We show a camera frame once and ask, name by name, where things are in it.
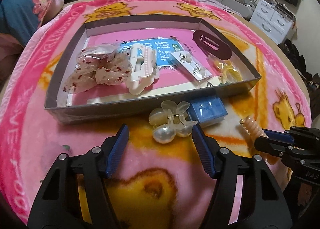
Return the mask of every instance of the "pink flower print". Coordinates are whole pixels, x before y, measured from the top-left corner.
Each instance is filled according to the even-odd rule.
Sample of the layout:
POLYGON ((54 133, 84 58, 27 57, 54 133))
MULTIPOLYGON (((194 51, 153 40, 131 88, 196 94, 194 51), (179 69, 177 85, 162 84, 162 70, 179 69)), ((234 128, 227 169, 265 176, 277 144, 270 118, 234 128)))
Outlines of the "pink flower print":
POLYGON ((38 14, 38 19, 41 21, 49 6, 49 0, 32 0, 35 6, 33 13, 38 14))

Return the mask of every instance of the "open box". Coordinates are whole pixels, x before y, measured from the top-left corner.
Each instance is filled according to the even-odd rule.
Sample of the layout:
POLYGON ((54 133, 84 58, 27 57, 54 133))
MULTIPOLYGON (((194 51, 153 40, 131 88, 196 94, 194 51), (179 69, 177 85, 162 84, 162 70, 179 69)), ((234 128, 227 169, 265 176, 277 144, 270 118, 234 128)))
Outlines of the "open box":
POLYGON ((78 123, 151 111, 160 107, 164 100, 179 103, 213 94, 220 97, 237 95, 250 91, 260 78, 260 74, 249 60, 222 33, 201 18, 159 14, 108 18, 84 23, 73 36, 55 68, 44 108, 61 123, 78 123), (187 47, 205 64, 207 62, 205 54, 200 52, 200 48, 192 40, 192 33, 195 30, 203 30, 229 45, 232 50, 230 60, 240 70, 243 81, 222 85, 215 76, 199 83, 184 77, 180 71, 174 70, 168 73, 168 70, 163 68, 160 69, 159 80, 140 95, 131 95, 127 89, 124 90, 120 86, 105 85, 79 93, 81 95, 71 95, 63 91, 65 80, 77 67, 76 56, 88 44, 97 45, 94 40, 100 40, 100 43, 121 41, 119 38, 116 40, 117 36, 120 39, 139 40, 140 36, 142 37, 140 39, 143 39, 148 34, 149 38, 152 38, 152 33, 168 37, 177 36, 183 43, 181 50, 187 47), (202 58, 199 58, 197 54, 201 53, 202 58))

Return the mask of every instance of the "bed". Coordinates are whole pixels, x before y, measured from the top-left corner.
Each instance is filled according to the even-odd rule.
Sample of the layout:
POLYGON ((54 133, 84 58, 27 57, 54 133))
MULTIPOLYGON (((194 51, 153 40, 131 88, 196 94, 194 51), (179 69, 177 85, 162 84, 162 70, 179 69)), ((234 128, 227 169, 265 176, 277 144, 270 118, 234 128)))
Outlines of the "bed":
MULTIPOLYGON (((215 182, 204 173, 190 138, 157 144, 151 137, 148 113, 66 127, 57 124, 43 109, 48 83, 68 36, 95 10, 112 8, 115 3, 134 9, 132 14, 150 13, 152 9, 152 13, 189 15, 175 4, 201 8, 208 15, 214 13, 220 18, 219 22, 210 17, 206 20, 256 66, 262 75, 258 85, 248 94, 224 99, 228 111, 226 120, 205 130, 221 146, 243 156, 257 153, 248 134, 239 126, 239 119, 249 114, 254 115, 263 128, 281 132, 291 125, 311 125, 308 91, 302 79, 277 45, 243 18, 193 0, 80 0, 65 6, 55 19, 37 30, 9 81, 0 108, 0 137, 7 141, 0 147, 0 174, 6 177, 0 181, 0 189, 19 218, 26 222, 40 181, 58 154, 83 154, 114 135, 121 123, 126 123, 130 141, 113 183, 107 187, 118 219, 128 228, 196 229, 215 182), (59 43, 54 43, 54 38, 59 38, 59 43), (303 115, 303 122, 298 122, 298 114, 303 115)), ((278 158, 266 154, 263 158, 284 189, 290 171, 278 158)), ((235 207, 240 204, 241 183, 239 179, 235 207)), ((79 193, 83 217, 90 221, 81 180, 79 193)), ((237 214, 235 208, 230 221, 236 221, 237 214)))

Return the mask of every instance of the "plastic wrapped yellow item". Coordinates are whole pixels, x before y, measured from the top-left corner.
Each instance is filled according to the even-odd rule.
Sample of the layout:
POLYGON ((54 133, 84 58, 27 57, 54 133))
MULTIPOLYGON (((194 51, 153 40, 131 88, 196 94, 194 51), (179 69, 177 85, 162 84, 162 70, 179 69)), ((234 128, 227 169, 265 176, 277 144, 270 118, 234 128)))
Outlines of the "plastic wrapped yellow item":
POLYGON ((237 67, 235 67, 230 60, 226 61, 214 61, 215 66, 220 71, 220 82, 222 84, 226 83, 236 83, 243 81, 242 75, 237 67))

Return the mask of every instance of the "drawer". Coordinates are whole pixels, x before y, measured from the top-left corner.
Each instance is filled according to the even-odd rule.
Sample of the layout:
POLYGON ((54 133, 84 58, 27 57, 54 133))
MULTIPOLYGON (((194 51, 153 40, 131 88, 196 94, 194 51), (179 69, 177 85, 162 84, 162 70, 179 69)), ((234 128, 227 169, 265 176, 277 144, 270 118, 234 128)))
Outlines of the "drawer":
POLYGON ((271 38, 277 45, 282 43, 286 37, 284 32, 276 29, 256 12, 252 15, 250 22, 266 33, 267 36, 271 38))
POLYGON ((255 9, 255 12, 259 13, 266 20, 270 21, 275 12, 275 9, 272 8, 270 4, 260 0, 255 9))
POLYGON ((275 12, 271 18, 271 23, 280 30, 283 30, 284 33, 288 33, 293 23, 283 17, 279 12, 275 12))

